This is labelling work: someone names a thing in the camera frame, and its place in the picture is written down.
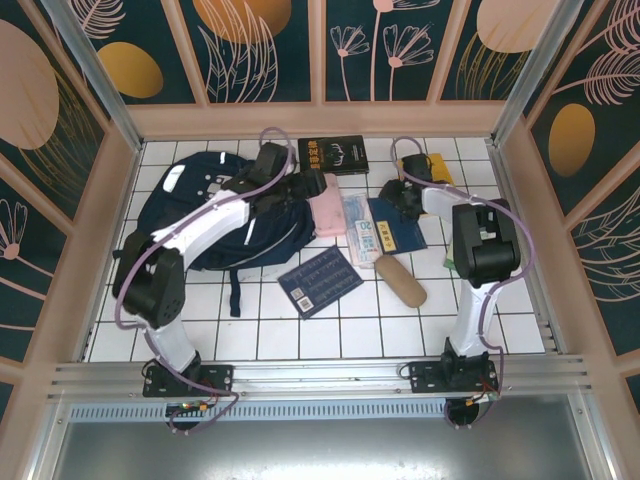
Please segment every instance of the backpack strap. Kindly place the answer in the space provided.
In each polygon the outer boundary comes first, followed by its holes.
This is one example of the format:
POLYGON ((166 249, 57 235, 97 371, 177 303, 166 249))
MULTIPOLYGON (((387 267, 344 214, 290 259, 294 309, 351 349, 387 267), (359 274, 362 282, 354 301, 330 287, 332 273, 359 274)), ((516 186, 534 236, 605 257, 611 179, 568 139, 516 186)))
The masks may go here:
POLYGON ((238 318, 240 316, 240 280, 238 280, 238 270, 229 270, 229 278, 231 279, 230 313, 232 317, 238 318))

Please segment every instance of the flower illustration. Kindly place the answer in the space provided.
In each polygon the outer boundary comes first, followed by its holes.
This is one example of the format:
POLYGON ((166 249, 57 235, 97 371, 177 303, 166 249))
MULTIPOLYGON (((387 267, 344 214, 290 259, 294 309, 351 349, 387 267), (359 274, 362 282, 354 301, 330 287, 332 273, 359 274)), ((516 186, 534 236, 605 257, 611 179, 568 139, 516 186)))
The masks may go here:
POLYGON ((369 97, 371 101, 376 99, 376 47, 378 45, 380 15, 393 12, 394 10, 419 10, 421 8, 434 7, 439 3, 440 0, 373 0, 373 8, 376 9, 376 23, 373 27, 373 48, 371 49, 371 79, 369 83, 369 97))
POLYGON ((396 68, 410 65, 420 65, 433 60, 433 49, 427 48, 431 44, 431 38, 426 27, 406 27, 398 37, 398 26, 386 27, 382 34, 384 48, 387 51, 391 77, 389 78, 389 100, 393 100, 393 76, 396 68))
MULTIPOLYGON (((39 273, 47 275, 48 277, 53 277, 53 274, 34 265, 33 263, 25 260, 20 256, 20 243, 22 242, 24 231, 27 226, 27 214, 27 207, 22 205, 20 202, 15 203, 12 211, 11 207, 9 206, 9 202, 4 198, 0 199, 0 260, 17 260, 39 273)), ((27 287, 23 287, 22 285, 18 285, 17 283, 14 283, 3 277, 0 277, 0 284, 6 285, 9 288, 17 290, 18 292, 24 293, 26 295, 30 295, 31 297, 37 298, 39 300, 44 300, 46 298, 46 296, 41 293, 38 293, 27 287)), ((14 330, 20 329, 18 327, 7 326, 3 324, 0 324, 0 327, 11 328, 14 330)))
POLYGON ((351 97, 349 96, 349 88, 347 87, 347 76, 344 71, 344 59, 349 55, 360 55, 361 53, 366 53, 369 51, 369 42, 366 42, 367 39, 364 32, 362 31, 362 26, 359 27, 346 27, 344 32, 340 27, 333 27, 329 30, 331 33, 331 40, 333 41, 333 46, 336 47, 336 52, 338 52, 338 56, 340 57, 340 67, 342 68, 342 85, 344 86, 344 93, 347 96, 347 101, 351 101, 351 97))

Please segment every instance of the navy backpack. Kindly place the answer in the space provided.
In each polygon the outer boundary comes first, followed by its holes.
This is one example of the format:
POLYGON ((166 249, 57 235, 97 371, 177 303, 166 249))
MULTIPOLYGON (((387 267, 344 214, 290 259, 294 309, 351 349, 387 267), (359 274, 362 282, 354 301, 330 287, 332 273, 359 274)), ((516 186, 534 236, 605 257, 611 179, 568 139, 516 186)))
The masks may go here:
MULTIPOLYGON (((138 230, 150 235, 175 223, 206 203, 220 190, 222 183, 251 163, 226 152, 199 152, 174 163, 142 207, 138 230)), ((238 270, 286 263, 315 238, 314 230, 311 208, 306 200, 277 205, 222 237, 189 268, 228 270, 231 316, 239 317, 238 270)))

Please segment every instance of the black book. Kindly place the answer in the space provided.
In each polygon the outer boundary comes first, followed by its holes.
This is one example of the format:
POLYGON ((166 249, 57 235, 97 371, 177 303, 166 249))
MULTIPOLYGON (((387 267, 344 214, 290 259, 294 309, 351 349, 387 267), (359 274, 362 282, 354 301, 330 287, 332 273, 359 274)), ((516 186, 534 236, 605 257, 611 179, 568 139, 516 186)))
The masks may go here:
POLYGON ((318 168, 324 173, 368 173, 369 162, 362 135, 301 138, 298 140, 300 170, 318 168))

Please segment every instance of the blue notebook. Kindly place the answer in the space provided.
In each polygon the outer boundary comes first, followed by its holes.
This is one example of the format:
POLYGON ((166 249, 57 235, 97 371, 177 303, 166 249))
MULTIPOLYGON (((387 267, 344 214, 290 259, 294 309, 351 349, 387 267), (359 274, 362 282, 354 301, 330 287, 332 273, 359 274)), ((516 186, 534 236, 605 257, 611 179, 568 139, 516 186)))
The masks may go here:
POLYGON ((309 318, 364 282, 340 253, 331 247, 278 278, 302 318, 309 318))
POLYGON ((369 209, 385 254, 395 255, 427 248, 418 222, 402 215, 389 202, 370 198, 369 209))

